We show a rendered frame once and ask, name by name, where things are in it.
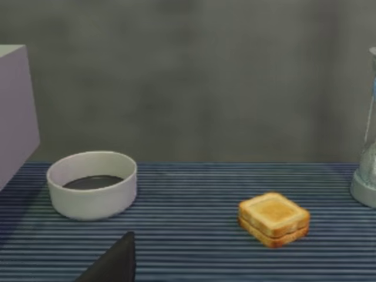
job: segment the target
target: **gray wall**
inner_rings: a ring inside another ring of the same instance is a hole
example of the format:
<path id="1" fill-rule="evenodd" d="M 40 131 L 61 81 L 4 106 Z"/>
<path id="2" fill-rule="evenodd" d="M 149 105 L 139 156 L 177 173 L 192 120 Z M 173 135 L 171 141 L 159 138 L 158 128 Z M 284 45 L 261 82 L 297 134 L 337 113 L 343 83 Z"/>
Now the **gray wall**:
<path id="1" fill-rule="evenodd" d="M 28 46 L 33 159 L 357 161 L 376 1 L 2 0 L 0 43 Z"/>

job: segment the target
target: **striped tablecloth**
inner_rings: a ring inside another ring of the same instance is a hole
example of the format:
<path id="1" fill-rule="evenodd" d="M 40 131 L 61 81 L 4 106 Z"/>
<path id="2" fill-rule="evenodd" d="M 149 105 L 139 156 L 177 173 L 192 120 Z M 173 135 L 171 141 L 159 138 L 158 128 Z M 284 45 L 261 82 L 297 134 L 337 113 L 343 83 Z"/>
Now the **striped tablecloth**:
<path id="1" fill-rule="evenodd" d="M 134 205 L 91 223 L 54 212 L 48 166 L 0 192 L 0 282 L 73 281 L 129 230 L 140 282 L 376 281 L 376 211 L 349 195 L 353 164 L 144 163 Z M 309 209 L 308 237 L 270 250 L 237 225 L 238 203 L 270 190 Z"/>

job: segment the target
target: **box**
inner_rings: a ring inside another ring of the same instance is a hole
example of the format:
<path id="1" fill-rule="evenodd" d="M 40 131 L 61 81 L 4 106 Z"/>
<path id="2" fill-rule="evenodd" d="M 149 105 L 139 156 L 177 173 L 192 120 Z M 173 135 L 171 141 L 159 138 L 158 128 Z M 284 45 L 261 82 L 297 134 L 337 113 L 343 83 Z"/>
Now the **box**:
<path id="1" fill-rule="evenodd" d="M 0 45 L 0 190 L 39 145 L 25 45 Z"/>

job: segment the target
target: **sandwich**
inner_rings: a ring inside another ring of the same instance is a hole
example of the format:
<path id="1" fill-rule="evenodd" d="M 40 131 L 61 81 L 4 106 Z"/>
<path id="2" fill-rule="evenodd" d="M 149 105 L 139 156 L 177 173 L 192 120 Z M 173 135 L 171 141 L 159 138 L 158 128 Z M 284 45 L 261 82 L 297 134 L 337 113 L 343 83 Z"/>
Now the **sandwich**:
<path id="1" fill-rule="evenodd" d="M 278 248 L 308 233 L 310 213 L 270 192 L 241 202 L 238 223 L 265 246 Z"/>

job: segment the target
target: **toasted bread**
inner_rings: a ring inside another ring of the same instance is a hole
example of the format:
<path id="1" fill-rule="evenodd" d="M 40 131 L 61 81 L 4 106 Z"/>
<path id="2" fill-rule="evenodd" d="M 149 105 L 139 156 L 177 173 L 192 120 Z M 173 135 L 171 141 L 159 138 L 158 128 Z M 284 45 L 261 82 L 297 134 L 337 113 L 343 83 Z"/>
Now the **toasted bread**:
<path id="1" fill-rule="evenodd" d="M 278 248 L 292 241 L 295 241 L 301 237 L 304 237 L 308 231 L 309 226 L 305 226 L 302 229 L 295 231 L 294 233 L 286 234 L 280 238 L 270 238 L 265 236 L 265 234 L 258 231 L 256 228 L 249 225 L 244 219 L 238 218 L 239 225 L 247 230 L 250 234 L 252 234 L 257 240 L 263 243 L 265 246 L 269 248 Z"/>
<path id="2" fill-rule="evenodd" d="M 266 193 L 239 204 L 239 218 L 276 239 L 309 226 L 310 213 L 279 193 Z"/>

